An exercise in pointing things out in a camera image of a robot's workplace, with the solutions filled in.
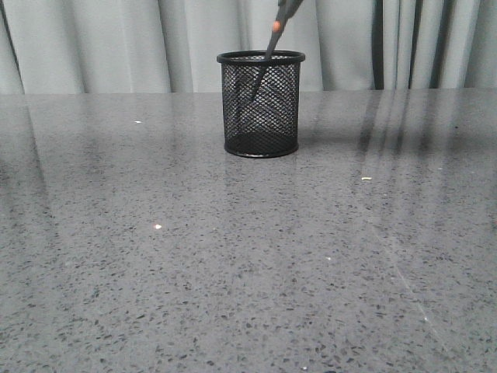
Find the black mesh pen bucket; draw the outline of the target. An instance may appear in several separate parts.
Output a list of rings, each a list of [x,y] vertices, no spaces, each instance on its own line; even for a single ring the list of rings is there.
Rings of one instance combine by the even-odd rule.
[[[221,65],[224,149],[247,158],[274,158],[298,150],[301,63],[297,51],[233,51]]]

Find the grey pleated curtain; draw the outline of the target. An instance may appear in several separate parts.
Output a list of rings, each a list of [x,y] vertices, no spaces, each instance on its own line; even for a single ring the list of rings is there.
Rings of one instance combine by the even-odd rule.
[[[3,1],[4,94],[216,92],[274,1]],[[278,43],[304,91],[495,87],[494,1],[305,1]]]

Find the grey and orange scissors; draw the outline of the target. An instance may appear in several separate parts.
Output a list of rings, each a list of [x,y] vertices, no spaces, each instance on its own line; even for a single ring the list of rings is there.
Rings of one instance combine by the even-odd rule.
[[[283,35],[283,31],[285,30],[286,24],[289,19],[293,18],[297,10],[300,8],[303,0],[279,0],[278,1],[278,11],[273,21],[272,25],[272,33],[269,40],[268,47],[266,48],[266,52],[264,54],[264,61],[270,61],[273,52],[276,49],[276,45]]]

